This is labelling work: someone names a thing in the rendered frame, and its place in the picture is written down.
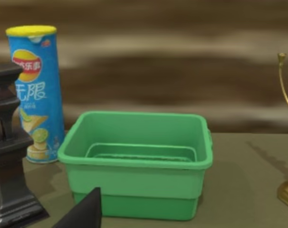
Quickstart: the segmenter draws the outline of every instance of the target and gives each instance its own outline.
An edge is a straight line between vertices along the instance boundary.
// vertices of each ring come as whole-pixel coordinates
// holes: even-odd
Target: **bin handle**
[[[211,142],[211,149],[213,149],[213,142],[212,142],[212,137],[211,137],[211,131],[208,129],[209,132],[209,137],[210,137],[210,142]]]

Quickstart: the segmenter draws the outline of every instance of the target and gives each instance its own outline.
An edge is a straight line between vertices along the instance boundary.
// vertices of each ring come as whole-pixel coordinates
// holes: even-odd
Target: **bin bottom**
[[[74,193],[79,203],[86,194]],[[137,219],[191,220],[197,210],[198,199],[163,199],[102,195],[102,211],[106,217]]]

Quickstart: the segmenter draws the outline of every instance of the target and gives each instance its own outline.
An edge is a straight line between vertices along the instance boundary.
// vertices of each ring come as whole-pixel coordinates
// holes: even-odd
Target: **lime wedge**
[[[27,115],[27,113],[22,108],[19,109],[19,113],[20,113],[20,115],[24,121],[26,121],[26,122],[31,121],[31,117],[29,115]]]
[[[42,143],[48,138],[48,131],[44,128],[38,128],[33,132],[32,138],[36,143]]]

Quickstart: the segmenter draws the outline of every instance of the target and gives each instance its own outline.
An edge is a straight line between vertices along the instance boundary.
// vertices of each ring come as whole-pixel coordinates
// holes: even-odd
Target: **black object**
[[[0,228],[22,228],[49,215],[28,189],[22,165],[32,138],[12,127],[20,100],[9,86],[22,73],[15,63],[0,65]]]
[[[53,228],[101,228],[101,189],[93,189]]]

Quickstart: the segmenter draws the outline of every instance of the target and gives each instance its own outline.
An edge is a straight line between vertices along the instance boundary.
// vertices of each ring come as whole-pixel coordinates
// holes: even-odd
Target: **brown tabletop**
[[[276,197],[288,179],[288,135],[217,133],[213,141],[214,164],[192,221],[103,218],[102,228],[288,228],[288,207]],[[65,168],[27,161],[24,167],[29,187],[51,215],[30,228],[50,228],[74,205]]]

